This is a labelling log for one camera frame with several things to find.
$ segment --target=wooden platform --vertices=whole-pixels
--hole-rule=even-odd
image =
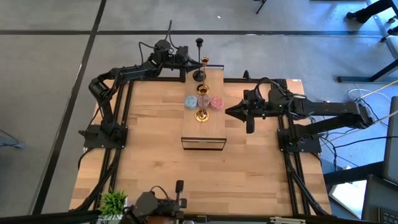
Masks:
[[[287,83],[290,91],[303,93],[300,80]],[[225,108],[239,103],[243,90],[254,85],[225,83]],[[264,97],[269,88],[261,85]],[[174,198],[175,181],[180,179],[185,181],[186,213],[291,215],[285,165],[277,143],[277,118],[257,119],[256,132],[246,134],[244,123],[224,114],[228,141],[223,151],[184,151],[180,139],[183,99],[183,83],[134,82],[128,139],[116,182],[116,188],[127,193],[129,203],[154,185],[162,186]],[[96,185],[103,155],[103,149],[94,149],[83,159],[70,208],[79,206]],[[323,209],[331,212],[319,160],[302,154],[302,165],[307,187]],[[160,191],[156,195],[164,198]],[[301,200],[298,207],[302,211]]]
[[[218,96],[224,99],[223,71],[222,69],[206,69],[205,84],[210,87],[208,96]],[[190,72],[187,74],[185,82],[185,96],[198,96],[197,86],[201,84],[192,78]],[[183,112],[183,131],[182,144],[185,149],[215,149],[222,150],[225,144],[225,113],[224,110],[213,110],[209,106],[206,110],[209,112],[209,120],[201,123],[195,119],[195,113],[200,108],[197,106],[194,110],[184,108]]]

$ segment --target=shoe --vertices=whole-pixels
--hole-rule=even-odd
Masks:
[[[347,19],[355,20],[355,21],[360,22],[360,23],[365,23],[366,21],[368,21],[369,18],[359,17],[358,16],[358,12],[348,12],[347,15],[346,15]]]
[[[387,31],[387,33],[390,34],[390,35],[398,35],[398,27],[394,27],[392,29],[389,29]]]

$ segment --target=gray floor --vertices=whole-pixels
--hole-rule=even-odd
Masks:
[[[91,30],[99,4],[98,0],[36,1],[34,5],[24,0],[1,1],[0,29]],[[172,19],[173,30],[378,31],[373,19],[362,26],[345,21],[347,11],[365,6],[355,1],[268,0],[255,15],[258,2],[250,0],[117,0],[106,3],[99,29],[165,30]],[[380,17],[388,20],[391,11]],[[87,89],[90,80],[110,68],[139,63],[137,43],[153,45],[163,37],[97,35],[44,212],[68,210],[83,147],[77,131],[86,128],[95,105]],[[356,87],[337,83],[337,76],[370,76],[393,61],[387,45],[379,43],[381,36],[173,35],[173,42],[189,46],[196,58],[197,37],[205,40],[203,55],[211,63],[224,64],[227,77],[241,77],[247,69],[256,78],[299,78],[313,101],[347,101],[347,92]],[[0,128],[26,144],[24,149],[0,150],[1,217],[29,212],[87,41],[85,35],[0,35]],[[146,57],[150,51],[144,48],[143,52]],[[162,75],[176,73],[164,70]],[[397,87],[381,92],[391,97],[397,95]],[[366,100],[379,117],[388,114],[389,102],[382,96]],[[385,134],[386,128],[378,124],[336,140],[335,145]],[[384,144],[383,140],[356,144],[338,149],[338,154],[357,165],[369,164],[382,160]],[[324,147],[322,158],[332,161],[333,155]],[[338,165],[349,163],[338,159]]]

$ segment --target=black metal frame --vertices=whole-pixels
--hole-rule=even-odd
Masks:
[[[384,161],[375,162],[365,166],[355,167],[352,169],[330,172],[323,175],[326,185],[343,184],[347,182],[355,182],[365,180],[368,175],[382,176]]]
[[[224,69],[223,65],[209,65],[209,67]],[[249,76],[244,76],[243,78],[224,78],[225,83],[257,83],[259,80],[260,79],[257,79],[257,78],[250,78]],[[287,88],[286,80],[276,79],[274,81],[279,83],[283,88]],[[185,79],[182,77],[159,77],[159,78],[155,78],[155,79],[151,79],[151,80],[146,80],[146,82],[185,82]],[[122,121],[121,121],[121,124],[124,124],[124,125],[126,125],[126,123],[127,123],[127,115],[128,115],[128,111],[129,111],[129,105],[131,103],[133,85],[134,85],[134,81],[130,81],[128,90],[127,90],[127,95],[126,95],[126,103],[124,104],[124,109],[123,109],[123,117],[122,117]],[[120,110],[120,106],[121,106],[121,98],[123,95],[124,88],[125,88],[125,85],[120,86],[120,89],[118,90],[118,95],[117,95],[115,107],[114,107],[115,116],[117,116],[119,114],[119,110]],[[292,123],[293,123],[293,121],[291,119],[289,119],[289,124],[292,124]],[[283,124],[282,118],[279,118],[279,125],[280,125],[280,128],[283,128],[284,124]],[[100,183],[106,182],[109,178],[111,179],[111,181],[110,181],[108,190],[114,189],[114,187],[115,187],[116,176],[117,176],[117,172],[118,172],[118,165],[119,165],[119,161],[120,161],[122,148],[117,148],[115,150],[116,150],[115,155],[114,155],[111,165],[109,165],[109,158],[111,156],[112,149],[107,148],[104,150],[104,158],[103,158],[103,163],[102,163],[102,167],[101,167],[101,174],[99,176],[99,183],[96,186],[96,189],[97,188],[101,189],[100,192],[103,190],[102,187],[99,186]],[[300,155],[298,153],[294,153],[293,155],[295,157],[295,164],[296,164],[296,169],[298,172],[297,175],[302,181],[304,181],[304,175],[302,172]],[[286,169],[288,169],[288,162],[290,162],[290,156],[289,156],[288,152],[284,152],[284,159],[285,159]],[[111,174],[109,174],[110,166],[113,167],[112,168],[113,171]],[[286,171],[287,171],[287,179],[288,179],[288,185],[289,185],[289,194],[290,194],[290,198],[291,198],[291,202],[292,202],[291,203],[292,211],[293,211],[293,215],[296,215],[296,214],[299,214],[299,211],[297,208],[297,199],[295,196],[294,178],[289,174],[288,170],[286,170]],[[308,202],[305,199],[303,194],[302,194],[302,199],[303,199],[303,207],[304,207],[305,214],[310,214]],[[98,208],[100,200],[101,200],[101,195],[98,194],[94,200],[93,210],[96,210]],[[85,210],[85,209],[88,209],[88,207],[89,206],[86,204],[84,206],[81,205],[77,209]],[[193,215],[193,214],[186,215],[185,217],[186,217],[186,219],[190,219],[190,220],[192,218],[195,218],[196,220],[201,220],[201,219],[202,220],[214,220],[214,221],[215,220],[218,220],[218,221],[234,220],[234,221],[242,221],[242,222],[248,221],[248,220],[266,221],[266,220],[270,219],[270,217],[229,216],[229,215],[213,216],[213,215]]]
[[[267,0],[261,0],[261,5],[259,7],[259,9],[257,10],[256,14],[259,14],[260,10],[262,9],[262,7],[264,6],[264,4],[267,2]]]
[[[42,176],[42,180],[39,183],[37,194],[35,195],[32,202],[32,213],[40,214],[44,203],[45,198],[47,196],[53,173],[55,171],[57,161],[60,155],[60,151],[62,149],[62,144],[65,139],[66,131],[72,117],[73,107],[76,102],[77,94],[81,87],[81,82],[83,80],[83,76],[85,73],[85,69],[88,63],[88,58],[90,56],[91,50],[93,48],[93,43],[95,37],[97,35],[157,35],[157,34],[165,34],[165,30],[98,30],[101,17],[106,5],[107,0],[101,0],[99,5],[98,13],[95,18],[95,22],[93,28],[91,30],[0,30],[0,35],[90,35],[88,39],[88,43],[83,54],[83,58],[81,61],[81,68],[79,69],[78,75],[76,77],[76,82],[72,88],[71,96],[69,98],[67,108],[65,109],[65,113],[62,118],[62,122],[60,123],[57,137],[54,139],[53,146],[50,151],[50,158],[48,163],[45,166],[44,174]],[[257,11],[260,11],[261,7],[264,5],[266,0],[261,0],[262,4]],[[173,35],[380,35],[377,31],[298,31],[298,30],[172,30],[171,34]],[[155,81],[162,82],[180,82],[179,78],[175,77],[159,77]],[[244,82],[244,83],[256,83],[256,80],[251,80],[250,78],[225,78],[225,83],[234,83],[234,82]],[[108,157],[111,149],[105,149],[105,154]],[[103,167],[107,164],[106,161],[103,161]]]
[[[392,9],[394,10],[395,14],[398,15],[398,8],[396,6],[397,0],[391,0],[393,2],[392,4]],[[366,0],[366,4],[370,5],[372,2],[370,0]],[[397,78],[389,78],[388,76],[396,71],[398,69],[398,52],[395,49],[394,45],[392,44],[391,40],[388,39],[388,33],[386,29],[384,28],[384,25],[382,24],[380,18],[378,15],[373,16],[377,26],[379,27],[380,32],[384,36],[380,42],[387,42],[387,46],[390,49],[392,56],[395,58],[395,60],[378,71],[376,74],[374,74],[371,77],[337,77],[337,81],[339,83],[374,83],[374,84],[386,84],[386,83],[391,83]]]

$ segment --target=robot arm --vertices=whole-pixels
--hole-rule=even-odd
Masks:
[[[269,101],[261,96],[259,84],[253,90],[244,90],[243,100],[236,106],[225,110],[225,113],[246,122],[246,132],[254,132],[254,118],[275,117],[287,115],[293,119],[304,119],[308,116],[335,116],[314,124],[302,126],[294,125],[295,139],[306,134],[317,134],[323,131],[346,126],[349,128],[365,129],[374,123],[368,109],[355,102],[349,103],[314,103],[304,95],[291,93],[280,87],[271,89],[268,93]]]
[[[156,78],[163,68],[180,70],[180,76],[185,77],[187,72],[202,67],[202,63],[189,57],[187,46],[179,47],[175,54],[171,54],[171,51],[171,44],[167,40],[160,40],[155,44],[154,52],[142,65],[112,68],[92,79],[88,88],[98,102],[103,119],[99,126],[89,125],[87,130],[79,131],[86,139],[85,147],[121,148],[124,145],[126,127],[117,123],[110,104],[120,85],[132,80]],[[105,80],[114,80],[111,88],[104,84]]]

